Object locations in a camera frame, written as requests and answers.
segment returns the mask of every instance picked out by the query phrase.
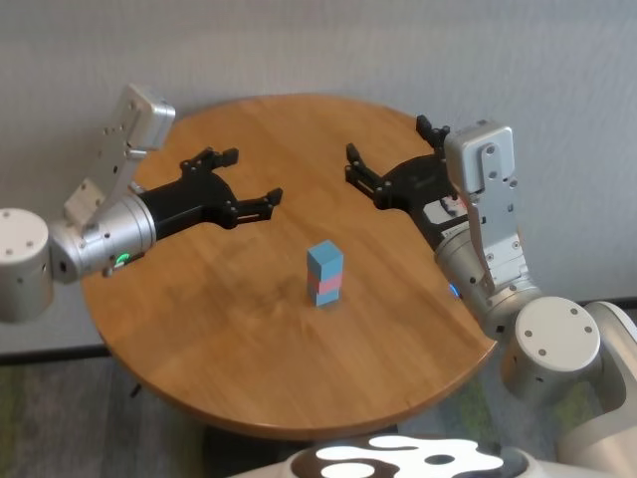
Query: wooden tabletop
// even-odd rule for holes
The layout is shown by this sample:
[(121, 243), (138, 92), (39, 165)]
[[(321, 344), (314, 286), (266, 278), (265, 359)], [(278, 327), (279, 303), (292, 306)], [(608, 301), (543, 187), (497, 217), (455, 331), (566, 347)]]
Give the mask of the wooden tabletop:
[[(253, 98), (180, 121), (137, 182), (159, 186), (211, 145), (239, 199), (283, 187), (271, 221), (201, 224), (110, 279), (85, 279), (112, 353), (146, 386), (203, 420), (255, 436), (326, 439), (395, 423), (445, 397), (493, 343), (450, 293), (400, 211), (344, 180), (345, 145), (384, 174), (427, 153), (415, 119), (319, 95)], [(315, 308), (308, 248), (344, 254), (339, 302)]]

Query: circular joint cap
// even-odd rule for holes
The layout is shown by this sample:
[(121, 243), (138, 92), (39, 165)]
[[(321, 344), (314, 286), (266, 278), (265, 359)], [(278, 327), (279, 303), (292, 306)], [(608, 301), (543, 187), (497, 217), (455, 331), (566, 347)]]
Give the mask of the circular joint cap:
[(586, 310), (560, 297), (528, 303), (518, 315), (516, 337), (523, 352), (540, 366), (573, 372), (597, 357), (600, 335)]
[(48, 241), (49, 228), (40, 216), (24, 209), (0, 209), (0, 265), (28, 261)]

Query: stacked blocks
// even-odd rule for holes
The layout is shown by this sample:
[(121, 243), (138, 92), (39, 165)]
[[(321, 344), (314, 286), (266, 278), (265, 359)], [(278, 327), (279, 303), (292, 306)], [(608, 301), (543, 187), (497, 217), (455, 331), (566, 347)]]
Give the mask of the stacked blocks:
[(342, 284), (342, 252), (331, 241), (308, 249), (308, 293), (315, 306), (338, 300)]

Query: gray carpet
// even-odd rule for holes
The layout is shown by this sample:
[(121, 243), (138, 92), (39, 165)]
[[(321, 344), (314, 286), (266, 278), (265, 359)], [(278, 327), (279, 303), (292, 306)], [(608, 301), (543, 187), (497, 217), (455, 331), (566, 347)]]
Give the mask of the gray carpet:
[[(588, 386), (556, 406), (530, 410), (487, 366), (427, 412), (399, 424), (413, 433), (499, 441), (542, 459), (554, 439), (599, 412)], [(111, 358), (0, 367), (0, 478), (210, 476), (205, 427), (143, 390)], [(227, 464), (212, 463), (223, 475)]]

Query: pink block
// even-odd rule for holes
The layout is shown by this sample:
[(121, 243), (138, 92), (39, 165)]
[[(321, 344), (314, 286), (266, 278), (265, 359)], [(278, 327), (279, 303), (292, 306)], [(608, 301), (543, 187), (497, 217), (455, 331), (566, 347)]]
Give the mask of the pink block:
[(318, 294), (326, 294), (334, 289), (338, 289), (342, 285), (342, 273), (320, 282), (317, 276), (308, 271), (308, 284), (310, 284), (310, 287)]

